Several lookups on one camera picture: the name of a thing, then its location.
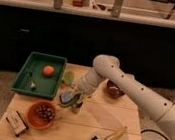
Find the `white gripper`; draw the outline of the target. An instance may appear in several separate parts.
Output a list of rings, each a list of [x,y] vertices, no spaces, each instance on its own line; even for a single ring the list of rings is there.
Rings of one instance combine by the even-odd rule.
[[[60,105],[62,107],[70,105],[70,102],[72,102],[73,108],[80,108],[83,105],[84,99],[87,98],[87,94],[83,91],[80,91],[78,88],[75,88],[72,92],[62,92],[60,94]]]

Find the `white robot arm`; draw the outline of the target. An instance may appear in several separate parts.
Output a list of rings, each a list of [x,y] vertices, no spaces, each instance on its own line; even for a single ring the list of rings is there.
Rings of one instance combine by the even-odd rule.
[[[98,55],[83,77],[78,79],[76,88],[60,94],[61,104],[64,106],[80,103],[97,90],[104,80],[110,80],[121,89],[136,105],[148,113],[171,140],[175,140],[175,104],[155,93],[155,91],[139,83],[124,73],[117,57],[112,55]]]

